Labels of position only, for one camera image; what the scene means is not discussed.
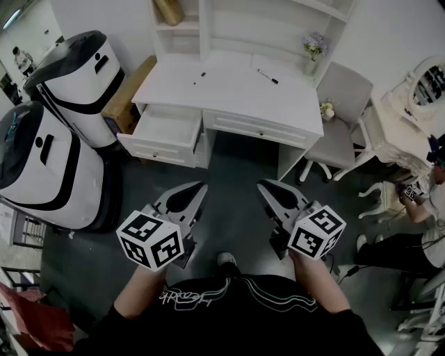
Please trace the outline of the black and white marker pen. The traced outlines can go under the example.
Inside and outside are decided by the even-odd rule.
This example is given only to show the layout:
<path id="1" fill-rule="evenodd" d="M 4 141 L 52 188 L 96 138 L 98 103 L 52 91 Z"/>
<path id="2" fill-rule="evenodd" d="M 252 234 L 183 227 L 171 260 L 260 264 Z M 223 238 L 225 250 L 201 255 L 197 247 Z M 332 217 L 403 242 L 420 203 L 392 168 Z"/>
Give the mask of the black and white marker pen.
<path id="1" fill-rule="evenodd" d="M 275 79 L 275 78 L 273 78 L 273 77 L 271 77 L 271 76 L 268 76 L 264 71 L 262 71 L 262 70 L 260 70 L 260 69 L 257 69 L 257 72 L 258 72 L 260 75 L 266 77 L 269 81 L 273 82 L 274 84 L 278 84 L 278 83 L 279 83 L 279 81 L 278 81 L 277 79 Z"/>

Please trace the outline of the person's right forearm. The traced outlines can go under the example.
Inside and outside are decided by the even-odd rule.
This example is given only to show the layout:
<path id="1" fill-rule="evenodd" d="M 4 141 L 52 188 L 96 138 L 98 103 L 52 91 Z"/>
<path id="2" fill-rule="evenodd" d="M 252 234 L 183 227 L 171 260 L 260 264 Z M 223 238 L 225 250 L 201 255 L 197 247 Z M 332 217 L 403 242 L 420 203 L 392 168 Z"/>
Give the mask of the person's right forearm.
<path id="1" fill-rule="evenodd" d="M 296 281 L 299 282 L 324 309 L 337 314 L 350 309 L 350 304 L 326 265 L 299 252 L 289 250 Z"/>

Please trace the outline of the red cloth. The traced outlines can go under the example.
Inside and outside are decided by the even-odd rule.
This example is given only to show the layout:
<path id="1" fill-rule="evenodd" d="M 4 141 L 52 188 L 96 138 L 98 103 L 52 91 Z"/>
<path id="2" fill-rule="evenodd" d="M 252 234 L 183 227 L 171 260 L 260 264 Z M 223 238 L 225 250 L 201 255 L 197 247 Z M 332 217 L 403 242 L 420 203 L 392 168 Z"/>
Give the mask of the red cloth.
<path id="1" fill-rule="evenodd" d="M 75 328 L 67 311 L 42 304 L 47 296 L 38 289 L 14 291 L 0 282 L 0 296 L 11 308 L 18 331 L 28 335 L 40 348 L 54 352 L 71 352 Z"/>

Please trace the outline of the black metal frame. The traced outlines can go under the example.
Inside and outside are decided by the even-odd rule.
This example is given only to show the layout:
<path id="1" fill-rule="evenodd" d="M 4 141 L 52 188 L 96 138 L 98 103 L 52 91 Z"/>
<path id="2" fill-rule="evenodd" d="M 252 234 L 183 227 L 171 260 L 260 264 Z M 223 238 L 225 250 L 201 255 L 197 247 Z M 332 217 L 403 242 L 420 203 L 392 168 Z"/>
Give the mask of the black metal frame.
<path id="1" fill-rule="evenodd" d="M 13 234 L 13 245 L 25 248 L 43 249 L 46 234 L 46 225 L 43 222 L 17 213 Z"/>

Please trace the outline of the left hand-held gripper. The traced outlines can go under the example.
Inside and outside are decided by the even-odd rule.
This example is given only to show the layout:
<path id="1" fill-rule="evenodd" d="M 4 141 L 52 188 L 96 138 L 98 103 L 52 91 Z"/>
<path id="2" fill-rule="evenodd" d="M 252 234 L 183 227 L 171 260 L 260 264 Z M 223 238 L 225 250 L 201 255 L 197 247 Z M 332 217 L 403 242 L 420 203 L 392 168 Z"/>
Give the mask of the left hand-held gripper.
<path id="1" fill-rule="evenodd" d="M 127 258 L 152 272 L 171 263 L 185 268 L 196 246 L 189 226 L 199 219 L 207 191 L 203 181 L 182 184 L 161 195 L 158 211 L 150 204 L 133 211 L 116 230 Z"/>

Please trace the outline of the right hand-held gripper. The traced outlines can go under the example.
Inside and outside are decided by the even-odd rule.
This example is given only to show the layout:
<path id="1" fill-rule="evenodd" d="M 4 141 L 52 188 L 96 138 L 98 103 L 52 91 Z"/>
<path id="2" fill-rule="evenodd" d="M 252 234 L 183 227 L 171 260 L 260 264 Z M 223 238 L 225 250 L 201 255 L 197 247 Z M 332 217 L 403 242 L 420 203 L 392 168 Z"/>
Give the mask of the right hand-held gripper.
<path id="1" fill-rule="evenodd" d="M 346 222 L 328 205 L 309 202 L 291 185 L 262 179 L 257 189 L 266 215 L 278 226 L 269 242 L 280 259 L 292 250 L 316 261 L 336 245 L 346 228 Z"/>

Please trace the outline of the white vanity table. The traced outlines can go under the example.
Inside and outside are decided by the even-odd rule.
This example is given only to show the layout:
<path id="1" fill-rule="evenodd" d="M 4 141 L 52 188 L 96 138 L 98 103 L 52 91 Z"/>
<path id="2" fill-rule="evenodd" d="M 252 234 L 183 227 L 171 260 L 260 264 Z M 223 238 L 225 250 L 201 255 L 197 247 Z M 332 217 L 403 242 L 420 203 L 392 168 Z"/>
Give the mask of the white vanity table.
<path id="1" fill-rule="evenodd" d="M 374 98 L 360 117 L 359 128 L 365 139 L 365 148 L 360 151 L 354 165 L 335 173 L 333 180 L 339 181 L 355 168 L 377 157 L 382 163 L 395 163 L 409 170 L 412 181 L 419 182 L 424 193 L 429 191 L 432 164 L 426 159 L 430 146 L 425 134 L 412 128 L 393 109 L 387 110 L 381 100 Z"/>

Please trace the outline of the small white desk drawer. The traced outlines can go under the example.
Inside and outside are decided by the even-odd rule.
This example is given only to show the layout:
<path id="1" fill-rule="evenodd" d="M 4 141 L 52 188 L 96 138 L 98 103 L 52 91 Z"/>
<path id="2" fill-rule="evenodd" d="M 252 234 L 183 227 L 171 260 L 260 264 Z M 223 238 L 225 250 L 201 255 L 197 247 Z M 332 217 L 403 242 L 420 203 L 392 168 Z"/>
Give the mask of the small white desk drawer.
<path id="1" fill-rule="evenodd" d="M 117 137 L 138 159 L 194 168 L 201 124 L 200 109 L 148 104 L 133 133 L 119 133 Z"/>

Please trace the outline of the gold cylinder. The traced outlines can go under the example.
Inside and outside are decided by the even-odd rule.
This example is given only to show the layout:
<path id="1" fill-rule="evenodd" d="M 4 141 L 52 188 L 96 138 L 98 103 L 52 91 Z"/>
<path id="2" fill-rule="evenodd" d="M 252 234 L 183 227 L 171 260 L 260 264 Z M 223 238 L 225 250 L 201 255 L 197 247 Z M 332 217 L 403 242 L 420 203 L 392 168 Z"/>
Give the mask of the gold cylinder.
<path id="1" fill-rule="evenodd" d="M 154 0 L 154 3 L 169 26 L 176 26 L 185 18 L 179 0 Z"/>

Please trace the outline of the white black mobile robot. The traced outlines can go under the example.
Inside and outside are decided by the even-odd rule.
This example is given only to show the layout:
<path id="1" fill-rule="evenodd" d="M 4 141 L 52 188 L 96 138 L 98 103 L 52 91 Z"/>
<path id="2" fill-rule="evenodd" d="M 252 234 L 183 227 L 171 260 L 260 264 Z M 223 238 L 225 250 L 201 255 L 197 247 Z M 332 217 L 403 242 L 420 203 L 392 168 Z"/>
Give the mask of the white black mobile robot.
<path id="1" fill-rule="evenodd" d="M 101 112 L 125 79 L 105 34 L 80 33 L 55 46 L 24 84 L 31 99 L 42 103 L 89 146 L 116 144 Z"/>

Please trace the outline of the person's black trouser leg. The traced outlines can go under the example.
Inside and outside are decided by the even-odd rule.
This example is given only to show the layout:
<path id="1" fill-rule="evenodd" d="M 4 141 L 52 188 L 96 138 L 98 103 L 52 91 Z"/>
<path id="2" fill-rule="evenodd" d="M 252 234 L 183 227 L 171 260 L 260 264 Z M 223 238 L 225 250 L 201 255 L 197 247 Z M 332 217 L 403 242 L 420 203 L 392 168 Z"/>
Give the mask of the person's black trouser leg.
<path id="1" fill-rule="evenodd" d="M 240 277 L 242 273 L 235 263 L 225 262 L 218 267 L 216 275 L 218 277 Z"/>

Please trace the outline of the white desk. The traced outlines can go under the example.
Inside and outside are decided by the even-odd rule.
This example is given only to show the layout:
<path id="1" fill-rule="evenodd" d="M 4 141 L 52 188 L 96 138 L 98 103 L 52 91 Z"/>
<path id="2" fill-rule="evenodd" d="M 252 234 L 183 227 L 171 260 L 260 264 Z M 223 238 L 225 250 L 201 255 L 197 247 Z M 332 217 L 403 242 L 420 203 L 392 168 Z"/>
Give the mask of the white desk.
<path id="1" fill-rule="evenodd" d="M 279 83 L 269 81 L 257 69 Z M 204 61 L 193 55 L 168 54 L 154 66 L 132 102 L 139 110 L 148 104 L 197 108 L 201 112 L 252 118 L 323 137 L 313 81 L 294 63 L 257 54 L 212 51 Z M 311 147 L 279 145 L 277 178 L 283 179 Z"/>

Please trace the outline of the person's black printed shirt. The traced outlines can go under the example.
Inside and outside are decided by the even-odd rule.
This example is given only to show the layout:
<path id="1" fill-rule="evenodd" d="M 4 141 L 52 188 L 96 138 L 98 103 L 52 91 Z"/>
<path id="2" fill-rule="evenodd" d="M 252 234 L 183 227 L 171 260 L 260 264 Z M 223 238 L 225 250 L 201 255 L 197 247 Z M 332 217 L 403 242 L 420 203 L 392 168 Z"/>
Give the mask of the person's black printed shirt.
<path id="1" fill-rule="evenodd" d="M 277 275 L 185 280 L 138 318 L 111 309 L 76 356 L 384 356 L 363 320 Z"/>

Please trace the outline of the white carved stool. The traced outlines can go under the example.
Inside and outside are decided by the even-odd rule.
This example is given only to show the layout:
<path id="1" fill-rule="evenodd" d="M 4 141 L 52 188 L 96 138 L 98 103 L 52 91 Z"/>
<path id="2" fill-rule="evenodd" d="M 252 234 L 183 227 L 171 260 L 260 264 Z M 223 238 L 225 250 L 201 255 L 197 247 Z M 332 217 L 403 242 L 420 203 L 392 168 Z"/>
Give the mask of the white carved stool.
<path id="1" fill-rule="evenodd" d="M 405 207 L 399 201 L 394 183 L 389 181 L 375 183 L 365 192 L 358 193 L 358 197 L 364 198 L 374 193 L 378 193 L 378 205 L 371 210 L 360 213 L 358 215 L 360 220 L 368 216 L 377 216 L 377 223 L 382 224 L 406 215 Z"/>

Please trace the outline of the brown cardboard box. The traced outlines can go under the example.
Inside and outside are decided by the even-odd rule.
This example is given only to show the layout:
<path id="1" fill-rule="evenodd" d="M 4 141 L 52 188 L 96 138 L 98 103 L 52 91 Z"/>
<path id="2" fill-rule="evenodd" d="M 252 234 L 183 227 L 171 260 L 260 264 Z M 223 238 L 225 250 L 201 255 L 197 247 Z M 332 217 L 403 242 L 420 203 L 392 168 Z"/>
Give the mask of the brown cardboard box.
<path id="1" fill-rule="evenodd" d="M 132 99 L 156 63 L 156 56 L 149 56 L 130 77 L 123 81 L 102 109 L 101 115 L 115 136 L 134 132 L 140 113 Z"/>

